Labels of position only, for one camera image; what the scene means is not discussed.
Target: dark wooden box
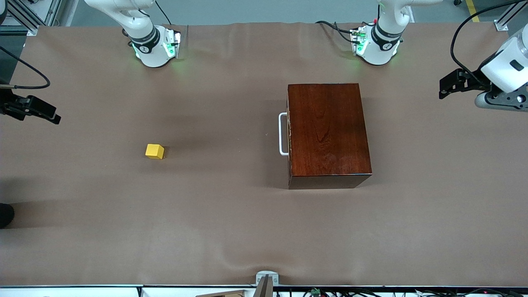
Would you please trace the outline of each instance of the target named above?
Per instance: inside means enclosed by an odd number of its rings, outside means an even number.
[[[357,83],[288,86],[290,189],[355,188],[372,175]]]

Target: box handle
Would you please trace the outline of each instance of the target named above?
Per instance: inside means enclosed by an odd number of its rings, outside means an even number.
[[[288,113],[280,113],[279,114],[279,153],[283,156],[288,156],[289,153],[288,152],[283,152],[282,151],[282,122],[281,122],[281,118],[282,116],[287,116]]]

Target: wire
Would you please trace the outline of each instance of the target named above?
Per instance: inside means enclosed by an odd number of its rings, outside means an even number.
[[[165,12],[163,11],[162,7],[158,4],[158,1],[156,0],[156,1],[154,1],[154,2],[155,2],[156,5],[158,6],[159,10],[163,13],[163,15],[165,16],[165,18],[167,19],[168,24],[169,24],[169,25],[172,25],[171,20],[168,19],[167,14],[165,14]]]
[[[354,295],[359,295],[361,297],[367,297],[366,295],[364,295],[362,293],[357,293],[357,292],[352,292],[352,295],[350,295],[350,296],[354,296]]]
[[[359,41],[353,41],[353,40],[350,40],[350,39],[348,39],[347,37],[345,37],[345,35],[343,35],[343,33],[341,33],[341,29],[339,29],[339,28],[337,27],[337,22],[334,22],[334,25],[335,25],[335,27],[338,29],[337,32],[339,33],[339,35],[341,35],[341,37],[342,37],[344,40],[346,40],[346,41],[348,41],[348,42],[350,42],[350,43],[359,44]]]
[[[455,41],[457,40],[457,36],[458,36],[458,33],[460,32],[460,30],[462,29],[462,27],[467,24],[471,19],[473,19],[473,17],[479,15],[479,14],[483,14],[485,12],[488,12],[488,11],[491,11],[491,10],[494,10],[494,9],[497,9],[497,8],[500,8],[500,7],[504,7],[504,6],[509,6],[509,5],[512,5],[512,4],[517,4],[517,3],[520,3],[520,2],[524,2],[526,0],[515,0],[515,1],[509,1],[509,2],[506,2],[506,3],[503,3],[503,4],[497,4],[497,5],[494,5],[494,6],[490,6],[488,8],[485,8],[481,11],[478,11],[474,14],[472,14],[471,16],[469,16],[467,19],[465,19],[462,24],[460,24],[460,26],[458,26],[457,30],[455,31],[455,35],[453,35],[453,40],[451,41],[451,58],[453,59],[453,61],[455,63],[457,63],[457,65],[459,65],[462,69],[464,69],[473,79],[475,79],[477,81],[477,83],[479,83],[481,86],[485,87],[485,88],[488,88],[489,85],[486,85],[485,83],[483,83],[481,80],[479,80],[475,74],[473,74],[473,72],[471,72],[466,66],[464,66],[460,61],[458,61],[458,59],[455,57],[455,53],[453,52],[454,48],[455,48]]]
[[[137,11],[141,12],[142,15],[146,15],[146,16],[150,17],[150,15],[148,15],[146,12],[144,12],[142,10],[137,10]]]
[[[335,297],[339,297],[339,296],[337,296],[337,292],[332,291],[332,290],[328,290],[328,291],[329,291],[330,293],[334,294]]]
[[[325,24],[325,25],[329,26],[330,28],[332,28],[332,29],[334,29],[334,30],[341,31],[341,32],[343,32],[343,33],[350,33],[350,31],[347,31],[347,30],[344,30],[344,29],[340,29],[340,28],[337,27],[337,25],[334,26],[334,25],[332,25],[332,24],[330,24],[330,23],[328,23],[328,22],[326,22],[326,21],[319,21],[319,22],[315,22],[315,23],[316,23],[316,24]]]
[[[366,289],[362,289],[362,288],[359,288],[359,287],[354,288],[354,289],[358,290],[358,291],[360,291],[360,292],[362,292],[364,294],[367,294],[367,295],[371,295],[371,296],[374,296],[374,297],[381,297],[381,296],[377,295],[376,293],[373,293],[372,291],[369,291],[369,290],[366,290]]]
[[[329,26],[330,28],[336,30],[336,31],[339,33],[339,35],[341,35],[341,37],[342,37],[344,40],[346,40],[346,41],[348,41],[348,42],[351,42],[351,43],[354,43],[354,44],[359,44],[358,41],[352,41],[352,40],[348,39],[345,35],[343,35],[343,33],[350,34],[350,31],[347,31],[347,30],[344,30],[344,29],[339,28],[339,27],[337,26],[337,22],[334,22],[334,24],[332,25],[332,24],[330,24],[330,23],[328,23],[328,22],[326,22],[326,21],[318,21],[318,22],[316,22],[316,24],[324,24],[324,25],[327,25],[327,26]]]
[[[2,46],[0,46],[0,50],[5,52],[6,54],[10,55],[13,59],[17,60],[18,62],[28,66],[31,70],[35,71],[38,75],[40,75],[46,81],[46,84],[41,85],[41,86],[17,86],[17,85],[14,85],[13,86],[14,89],[37,90],[37,89],[44,89],[44,88],[47,88],[47,87],[50,86],[50,84],[51,84],[50,80],[47,78],[47,76],[42,74],[42,72],[40,72],[37,68],[29,65],[29,63],[27,63],[26,61],[24,61],[24,60],[20,59],[19,57],[13,55],[7,49],[4,49]]]
[[[497,294],[497,295],[501,295],[502,297],[507,297],[508,295],[507,294],[504,294],[502,292],[499,292],[499,291],[496,291],[496,290],[493,290],[493,289],[486,289],[484,287],[481,287],[480,289],[476,289],[476,290],[473,290],[469,293],[466,293],[466,294],[459,294],[458,296],[460,297],[465,297],[469,294],[474,294],[474,293],[477,293],[478,291],[486,291],[488,293],[494,293],[494,294]]]
[[[121,29],[121,33],[122,33],[124,36],[130,38],[130,37],[128,36],[127,31],[125,31],[125,28]],[[132,40],[129,40],[128,43],[127,43],[127,45],[128,45],[129,47],[131,47],[131,46],[132,46]]]

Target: wood grain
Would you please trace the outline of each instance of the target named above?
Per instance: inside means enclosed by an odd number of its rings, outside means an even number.
[[[288,109],[290,188],[294,177],[372,174],[359,84],[289,85]]]

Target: yellow cube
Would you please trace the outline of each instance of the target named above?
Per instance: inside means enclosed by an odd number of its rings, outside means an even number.
[[[159,145],[159,144],[148,144],[147,145],[147,151],[145,152],[145,156],[151,158],[151,159],[157,159],[161,160],[163,159],[163,152],[165,149]]]

